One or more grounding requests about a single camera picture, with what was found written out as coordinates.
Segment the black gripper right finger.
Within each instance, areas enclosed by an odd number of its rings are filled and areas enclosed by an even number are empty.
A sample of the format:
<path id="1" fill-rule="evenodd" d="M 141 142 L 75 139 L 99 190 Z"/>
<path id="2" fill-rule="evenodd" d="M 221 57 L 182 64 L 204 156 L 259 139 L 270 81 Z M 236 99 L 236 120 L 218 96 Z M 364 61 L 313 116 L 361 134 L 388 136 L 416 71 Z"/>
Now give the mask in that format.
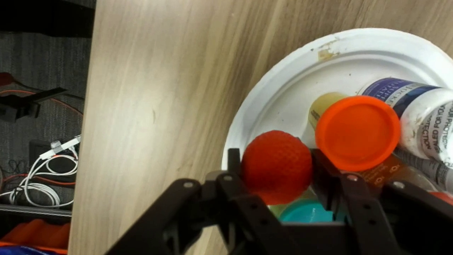
<path id="1" fill-rule="evenodd" d="M 385 211 L 368 184 L 341 173 L 318 149 L 311 151 L 313 190 L 334 219 L 344 224 L 356 255 L 402 255 Z"/>

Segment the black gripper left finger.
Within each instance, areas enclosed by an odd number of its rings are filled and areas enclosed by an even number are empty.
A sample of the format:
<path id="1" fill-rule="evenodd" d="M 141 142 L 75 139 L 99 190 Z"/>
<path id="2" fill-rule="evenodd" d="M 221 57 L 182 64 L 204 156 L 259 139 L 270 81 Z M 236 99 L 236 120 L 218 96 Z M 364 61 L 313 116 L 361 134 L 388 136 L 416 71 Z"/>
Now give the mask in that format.
<path id="1" fill-rule="evenodd" d="M 218 227 L 228 255 L 279 255 L 293 242 L 264 202 L 240 178 L 240 153 L 226 151 L 226 168 L 209 173 L 204 195 L 208 219 Z"/>

